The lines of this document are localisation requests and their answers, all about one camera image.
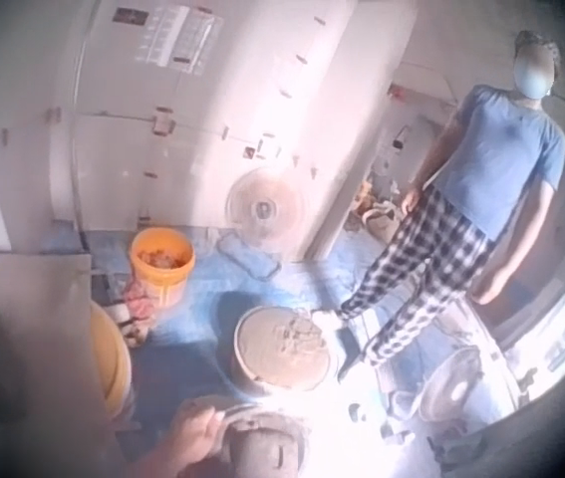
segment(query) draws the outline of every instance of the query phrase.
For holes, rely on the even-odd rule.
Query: blue floor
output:
[[[339,305],[353,292],[382,250],[382,246],[364,231],[342,232],[327,261],[285,264],[270,281],[262,281],[254,276],[266,275],[276,266],[269,257],[228,237],[223,240],[223,249],[237,259],[233,261],[217,252],[207,231],[179,230],[193,244],[196,265],[182,302],[164,314],[149,342],[133,351],[137,398],[135,421],[141,425],[141,430],[120,436],[123,451],[130,459],[152,447],[183,400],[211,393],[240,393],[231,384],[226,367],[234,328],[245,312],[259,305],[306,309]],[[95,277],[93,294],[102,305],[113,299],[123,284],[120,278],[131,272],[127,251],[132,237],[132,233],[88,233],[93,268],[107,272],[113,288],[107,293]],[[46,244],[46,251],[50,253],[78,250],[78,236],[68,225],[59,225],[54,238]],[[404,295],[399,291],[389,295],[376,309],[379,322],[385,323],[403,299]],[[353,355],[357,351],[353,335],[345,333],[341,339],[347,354]],[[427,328],[393,360],[398,388],[416,390],[457,345],[453,338],[435,327]],[[379,390],[373,387],[369,393],[381,406]],[[496,400],[490,399],[489,392],[479,393],[483,395],[475,408],[475,413],[482,415],[479,419],[492,422],[501,418]],[[423,436],[421,440],[422,450],[425,450]],[[431,456],[427,461],[430,462],[426,466],[427,472],[418,476],[436,476],[432,471],[435,467]],[[407,471],[404,476],[415,476]]]

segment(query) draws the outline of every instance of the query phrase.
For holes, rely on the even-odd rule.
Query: person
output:
[[[210,453],[224,413],[194,400],[184,403],[157,447],[130,466],[131,478],[173,478]]]
[[[534,32],[518,34],[515,89],[472,89],[424,160],[402,202],[404,221],[358,290],[338,311],[313,313],[319,327],[341,328],[426,262],[415,294],[340,370],[339,379],[355,367],[393,357],[465,294],[523,203],[505,258],[481,278],[473,300],[492,301],[517,270],[537,239],[563,171],[565,135],[542,109],[560,65],[554,42]]]

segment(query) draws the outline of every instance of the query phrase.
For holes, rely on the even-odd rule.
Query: leg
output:
[[[376,366],[410,344],[450,302],[468,290],[494,248],[483,233],[454,210],[440,224],[440,234],[441,242],[417,293],[366,345],[362,358],[365,363]]]
[[[341,320],[351,320],[372,307],[430,257],[435,243],[435,223],[442,210],[438,192],[428,190],[417,209],[402,222],[391,244],[367,271],[355,294],[342,304],[337,312]]]

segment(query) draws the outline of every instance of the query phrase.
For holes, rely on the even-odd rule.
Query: orange bucket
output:
[[[142,253],[157,251],[174,258],[180,265],[163,269],[141,258]],[[171,307],[180,301],[195,263],[193,246],[183,234],[167,227],[145,229],[134,238],[130,259],[136,278],[142,282],[157,308]]]

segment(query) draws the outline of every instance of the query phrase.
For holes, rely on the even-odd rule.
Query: hand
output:
[[[412,185],[404,199],[402,199],[402,212],[405,216],[408,216],[415,210],[421,198],[422,188],[418,185]]]
[[[481,305],[492,302],[501,294],[511,275],[512,273],[504,267],[485,274],[472,291],[472,300]]]
[[[165,446],[170,461],[182,469],[203,460],[209,454],[222,426],[224,412],[202,406],[194,400],[184,403],[175,415]]]

